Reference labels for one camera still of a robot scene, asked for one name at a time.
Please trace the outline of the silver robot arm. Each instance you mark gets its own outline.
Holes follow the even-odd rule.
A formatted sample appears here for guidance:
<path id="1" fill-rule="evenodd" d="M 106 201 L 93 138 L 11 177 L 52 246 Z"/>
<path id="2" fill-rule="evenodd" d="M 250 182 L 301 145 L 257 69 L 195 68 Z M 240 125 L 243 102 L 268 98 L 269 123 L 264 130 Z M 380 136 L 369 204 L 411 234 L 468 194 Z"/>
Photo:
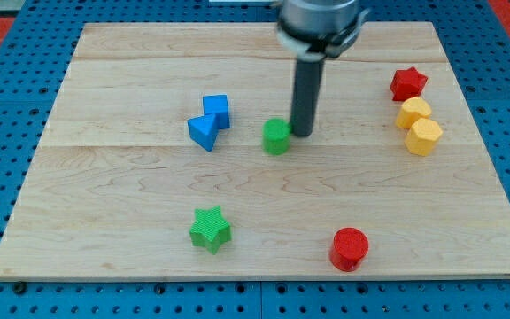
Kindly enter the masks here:
<path id="1" fill-rule="evenodd" d="M 369 9 L 359 0 L 284 0 L 276 25 L 280 45 L 296 56 L 290 106 L 293 135 L 313 133 L 325 61 L 352 47 Z"/>

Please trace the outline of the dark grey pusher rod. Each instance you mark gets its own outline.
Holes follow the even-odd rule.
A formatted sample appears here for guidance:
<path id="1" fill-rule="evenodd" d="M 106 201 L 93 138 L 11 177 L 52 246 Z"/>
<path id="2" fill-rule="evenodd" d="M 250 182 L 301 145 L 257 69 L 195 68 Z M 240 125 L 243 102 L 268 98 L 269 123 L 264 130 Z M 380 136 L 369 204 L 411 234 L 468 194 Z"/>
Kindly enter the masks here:
<path id="1" fill-rule="evenodd" d="M 321 79 L 325 60 L 297 60 L 290 108 L 290 125 L 293 135 L 308 137 L 313 133 Z"/>

